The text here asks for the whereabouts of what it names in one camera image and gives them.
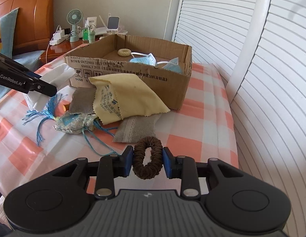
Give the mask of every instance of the cardboard box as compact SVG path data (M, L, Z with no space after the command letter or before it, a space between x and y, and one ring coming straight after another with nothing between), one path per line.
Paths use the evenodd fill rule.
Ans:
M128 48L132 52L152 53L156 61L169 61L178 57L183 74L146 64L131 63L129 61L132 56L118 55L118 50L122 48ZM68 53L65 60L77 72L70 79L72 87L93 87L88 80L88 77L92 76L134 73L161 98L168 108L178 110L182 106L191 77L191 50L191 46L166 40L118 34L78 48Z

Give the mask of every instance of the tablecloth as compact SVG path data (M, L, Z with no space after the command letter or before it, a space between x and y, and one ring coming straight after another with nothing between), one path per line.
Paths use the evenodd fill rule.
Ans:
M37 73L44 75L62 64L63 57L42 66ZM62 105L71 101L74 89L67 86L59 93L67 95L57 108L56 114L63 113ZM82 134L66 134L53 128L55 122L48 120L41 133L44 141L38 147L36 131L40 118L23 125L22 120L28 110L23 94L10 91L0 102L0 192L6 196L11 190L51 171L78 157L98 161ZM118 126L116 122L107 127ZM96 130L95 135L108 146L122 153L128 145L114 143L113 137ZM221 77L214 65L193 64L192 75L179 111L163 114L156 123L156 135L163 146L167 146L174 156L186 155L196 161L206 162L217 157L238 167L238 156L233 128L233 119ZM87 134L92 146L100 154L108 153ZM149 152L144 161L149 161ZM116 178L116 192L127 189L180 189L178 179L168 180L165 171L151 180L137 178L131 170L128 178ZM88 192L93 192L95 179L91 179ZM201 182L201 191L206 188Z

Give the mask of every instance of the portable fan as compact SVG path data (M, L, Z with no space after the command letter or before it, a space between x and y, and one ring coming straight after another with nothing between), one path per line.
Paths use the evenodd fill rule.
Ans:
M67 14L67 22L72 25L70 42L76 42L79 40L78 37L79 27L77 26L77 24L81 21L82 18L83 18L83 13L78 9L71 10Z

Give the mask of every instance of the wooden headboard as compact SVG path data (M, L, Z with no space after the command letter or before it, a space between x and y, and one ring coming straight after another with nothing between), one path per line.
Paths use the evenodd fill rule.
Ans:
M0 17L19 8L13 55L45 50L54 33L53 0L0 0Z

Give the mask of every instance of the white shutter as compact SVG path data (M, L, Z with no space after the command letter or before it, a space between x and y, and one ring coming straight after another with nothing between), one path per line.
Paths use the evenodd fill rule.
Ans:
M229 80L256 0L182 0L174 41L193 47L193 61L213 63Z
M243 170L292 203L285 228L306 235L306 0L271 0L255 56L231 103Z

